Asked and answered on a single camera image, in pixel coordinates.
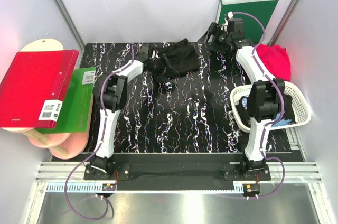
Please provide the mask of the pink t-shirt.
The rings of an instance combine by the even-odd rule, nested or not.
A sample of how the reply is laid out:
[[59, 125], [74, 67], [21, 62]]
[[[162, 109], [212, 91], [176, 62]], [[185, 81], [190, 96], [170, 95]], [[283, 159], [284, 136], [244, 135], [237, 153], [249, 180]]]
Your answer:
[[286, 48], [282, 48], [278, 45], [267, 46], [261, 44], [257, 47], [257, 54], [275, 78], [285, 81], [291, 80], [291, 64]]

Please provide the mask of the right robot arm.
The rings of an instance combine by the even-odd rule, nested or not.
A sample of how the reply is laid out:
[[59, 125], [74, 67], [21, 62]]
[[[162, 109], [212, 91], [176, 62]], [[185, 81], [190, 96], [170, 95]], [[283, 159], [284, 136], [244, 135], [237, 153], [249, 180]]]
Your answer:
[[257, 54], [257, 46], [245, 37], [241, 18], [228, 18], [223, 25], [212, 22], [199, 39], [213, 51], [234, 56], [250, 82], [247, 109], [250, 133], [239, 172], [244, 178], [258, 176], [266, 165], [266, 143], [271, 126], [284, 115], [285, 82], [276, 79]]

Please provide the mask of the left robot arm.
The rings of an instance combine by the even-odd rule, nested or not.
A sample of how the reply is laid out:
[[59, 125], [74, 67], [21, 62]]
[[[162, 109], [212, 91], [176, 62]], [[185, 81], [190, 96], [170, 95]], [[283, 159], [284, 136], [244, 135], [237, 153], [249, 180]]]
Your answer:
[[113, 175], [111, 158], [114, 154], [115, 130], [121, 110], [127, 102], [127, 85], [144, 71], [163, 72], [172, 69], [169, 58], [151, 46], [142, 46], [122, 67], [108, 72], [96, 81], [94, 97], [100, 106], [97, 144], [90, 158], [90, 167], [105, 175]]

